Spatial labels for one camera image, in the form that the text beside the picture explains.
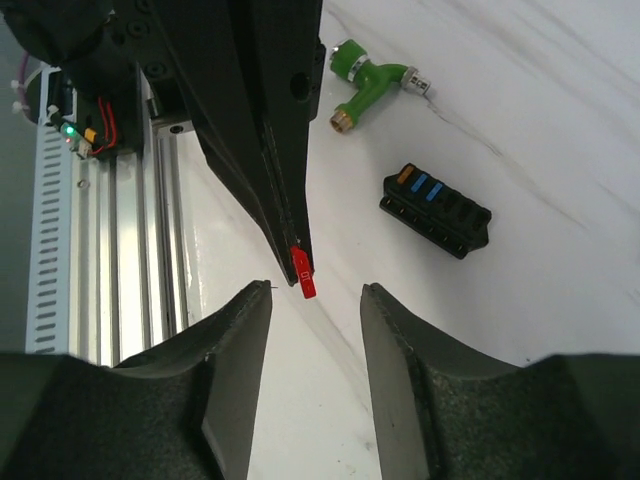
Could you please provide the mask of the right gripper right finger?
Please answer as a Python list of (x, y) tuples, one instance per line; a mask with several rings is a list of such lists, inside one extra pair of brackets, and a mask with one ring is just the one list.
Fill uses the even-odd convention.
[(635, 479), (639, 359), (492, 358), (363, 288), (361, 329), (386, 479)]

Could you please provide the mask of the red blade fuse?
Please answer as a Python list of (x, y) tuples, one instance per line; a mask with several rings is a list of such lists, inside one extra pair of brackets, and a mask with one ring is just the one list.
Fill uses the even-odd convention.
[(297, 245), (292, 246), (290, 251), (303, 297), (305, 299), (314, 298), (317, 291), (313, 279), (313, 268), (307, 253)]

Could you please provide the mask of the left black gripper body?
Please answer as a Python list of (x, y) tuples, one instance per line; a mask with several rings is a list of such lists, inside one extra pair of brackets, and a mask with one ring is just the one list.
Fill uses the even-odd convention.
[(76, 93), (75, 126), (95, 150), (141, 150), (137, 66), (111, 1), (3, 1), (2, 16), (24, 50), (61, 70), (49, 103)]

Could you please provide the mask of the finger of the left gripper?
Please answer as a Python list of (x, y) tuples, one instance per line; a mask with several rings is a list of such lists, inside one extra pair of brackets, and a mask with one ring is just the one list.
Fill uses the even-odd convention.
[(274, 253), (249, 2), (136, 1), (133, 20), (143, 29), (133, 52), (160, 114), (188, 116), (209, 168)]
[(305, 188), (322, 3), (250, 1), (248, 7), (261, 93), (260, 141), (274, 207), (268, 228), (283, 273), (294, 276), (291, 248), (311, 246)]

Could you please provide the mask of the black fuse box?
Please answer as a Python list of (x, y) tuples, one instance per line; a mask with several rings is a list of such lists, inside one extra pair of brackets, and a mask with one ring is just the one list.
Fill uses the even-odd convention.
[[(415, 169), (405, 183), (398, 184), (397, 177), (407, 165)], [(405, 166), (383, 180), (379, 203), (383, 211), (459, 260), (489, 244), (489, 209), (417, 166)], [(429, 179), (417, 193), (412, 193), (411, 185), (421, 173), (428, 174)], [(425, 197), (437, 182), (443, 188), (432, 202), (427, 202)]]

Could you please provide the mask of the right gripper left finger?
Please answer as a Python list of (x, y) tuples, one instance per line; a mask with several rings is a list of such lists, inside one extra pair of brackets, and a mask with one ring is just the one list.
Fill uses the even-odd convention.
[(113, 367), (1, 357), (5, 479), (244, 479), (272, 312), (254, 281)]

